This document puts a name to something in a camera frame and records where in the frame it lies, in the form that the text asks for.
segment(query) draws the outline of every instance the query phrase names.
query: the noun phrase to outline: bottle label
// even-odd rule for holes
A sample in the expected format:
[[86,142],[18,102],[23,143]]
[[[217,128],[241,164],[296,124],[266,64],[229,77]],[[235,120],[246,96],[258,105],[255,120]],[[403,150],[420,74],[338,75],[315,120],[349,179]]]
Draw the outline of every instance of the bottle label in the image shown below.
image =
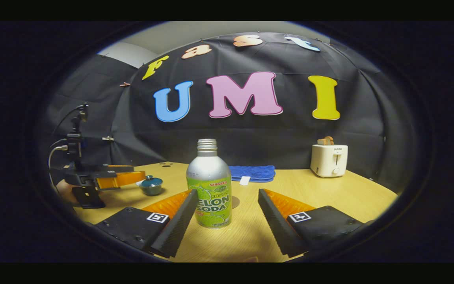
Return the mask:
[[231,177],[214,180],[187,178],[189,189],[196,189],[199,197],[195,216],[200,225],[221,228],[231,222]]

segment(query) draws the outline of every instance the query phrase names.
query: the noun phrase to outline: table surface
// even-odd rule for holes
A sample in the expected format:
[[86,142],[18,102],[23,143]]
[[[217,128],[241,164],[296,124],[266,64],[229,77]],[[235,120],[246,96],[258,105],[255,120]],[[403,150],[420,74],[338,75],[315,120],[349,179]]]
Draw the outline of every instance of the table surface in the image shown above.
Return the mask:
[[[125,207],[144,208],[186,191],[187,167],[188,164],[175,162],[137,166],[135,170],[144,170],[146,175],[164,181],[162,194],[146,196],[135,184],[124,185],[120,189],[101,192],[105,208],[74,209],[83,221],[96,224]],[[232,223],[224,228],[209,229],[200,226],[192,217],[176,257],[167,260],[243,262],[257,257],[259,262],[283,262],[299,257],[281,254],[258,204],[259,189],[284,194],[315,208],[330,205],[364,223],[380,216],[397,198],[391,190],[350,171],[342,177],[320,178],[310,169],[276,170],[271,182],[239,185],[238,181],[232,181]]]

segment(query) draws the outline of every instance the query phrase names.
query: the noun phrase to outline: letter u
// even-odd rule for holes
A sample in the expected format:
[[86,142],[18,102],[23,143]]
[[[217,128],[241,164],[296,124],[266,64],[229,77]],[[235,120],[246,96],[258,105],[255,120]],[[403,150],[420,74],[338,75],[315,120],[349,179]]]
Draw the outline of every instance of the letter u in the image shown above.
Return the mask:
[[157,113],[157,118],[164,122],[173,122],[184,118],[190,110],[190,86],[193,84],[194,82],[192,81],[185,81],[175,86],[175,90],[178,91],[180,104],[175,111],[169,111],[169,108],[167,108],[167,94],[171,91],[170,88],[155,92],[153,97],[155,98],[155,113]]

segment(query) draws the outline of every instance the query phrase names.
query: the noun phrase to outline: melon soda bottle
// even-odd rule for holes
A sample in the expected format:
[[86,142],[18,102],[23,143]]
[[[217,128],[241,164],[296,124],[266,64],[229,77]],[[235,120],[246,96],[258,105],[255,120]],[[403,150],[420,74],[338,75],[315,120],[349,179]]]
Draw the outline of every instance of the melon soda bottle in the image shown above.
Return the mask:
[[231,170],[218,156],[215,139],[199,139],[197,157],[187,168],[188,189],[196,189],[195,216],[206,228],[222,228],[232,222]]

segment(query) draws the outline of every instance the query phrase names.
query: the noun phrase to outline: pink letter m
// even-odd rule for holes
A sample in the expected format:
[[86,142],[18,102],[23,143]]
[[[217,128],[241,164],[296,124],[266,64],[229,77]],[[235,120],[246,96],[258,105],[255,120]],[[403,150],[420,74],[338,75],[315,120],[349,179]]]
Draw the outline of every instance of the pink letter m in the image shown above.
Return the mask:
[[209,78],[206,83],[213,89],[213,110],[209,112],[212,118],[222,118],[231,115],[225,100],[228,99],[238,114],[244,114],[248,104],[254,97],[255,104],[250,111],[254,115],[277,115],[283,108],[276,101],[272,79],[276,77],[273,72],[255,72],[241,88],[229,76]]

